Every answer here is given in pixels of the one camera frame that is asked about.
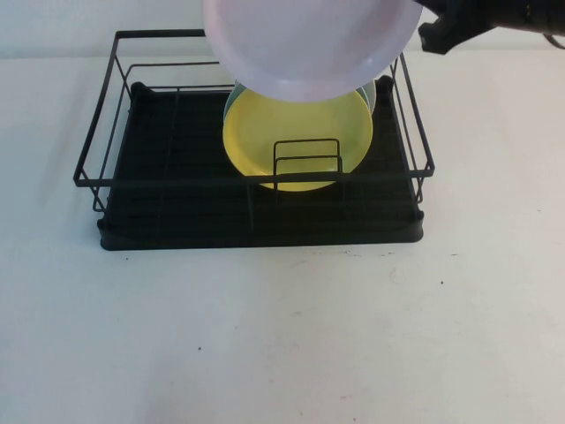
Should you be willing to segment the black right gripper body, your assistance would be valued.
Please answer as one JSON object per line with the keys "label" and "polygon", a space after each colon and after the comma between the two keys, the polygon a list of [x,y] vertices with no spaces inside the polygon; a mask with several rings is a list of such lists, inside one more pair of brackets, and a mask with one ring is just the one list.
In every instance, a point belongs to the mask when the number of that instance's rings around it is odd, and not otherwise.
{"label": "black right gripper body", "polygon": [[444,1],[435,24],[441,41],[462,43],[496,27],[522,28],[531,19],[531,1]]}

